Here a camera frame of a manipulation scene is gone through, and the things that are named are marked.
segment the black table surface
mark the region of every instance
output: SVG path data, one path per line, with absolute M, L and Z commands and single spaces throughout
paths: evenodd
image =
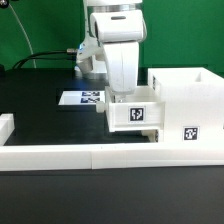
M 102 90 L 70 70 L 11 70 L 0 112 L 14 113 L 6 145 L 147 142 L 109 133 L 93 106 L 57 105 L 63 90 Z M 0 172 L 0 224 L 224 223 L 224 167 Z

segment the green wall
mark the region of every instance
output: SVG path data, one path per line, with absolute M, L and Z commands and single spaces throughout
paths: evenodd
M 77 47 L 83 40 L 81 0 L 11 2 L 34 52 Z M 148 38 L 141 67 L 203 66 L 224 73 L 223 0 L 145 0 Z M 0 10 L 0 63 L 6 68 L 28 56 L 29 48 L 10 9 Z M 71 67 L 69 61 L 37 61 L 38 67 Z

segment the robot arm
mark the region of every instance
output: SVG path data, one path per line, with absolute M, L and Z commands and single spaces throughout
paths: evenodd
M 109 86 L 114 95 L 132 94 L 137 86 L 139 44 L 146 36 L 140 0 L 89 0 L 84 2 L 89 35 L 96 52 L 102 49 Z

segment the white platform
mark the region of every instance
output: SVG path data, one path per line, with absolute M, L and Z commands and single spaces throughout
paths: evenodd
M 0 146 L 0 171 L 224 165 L 224 145 Z

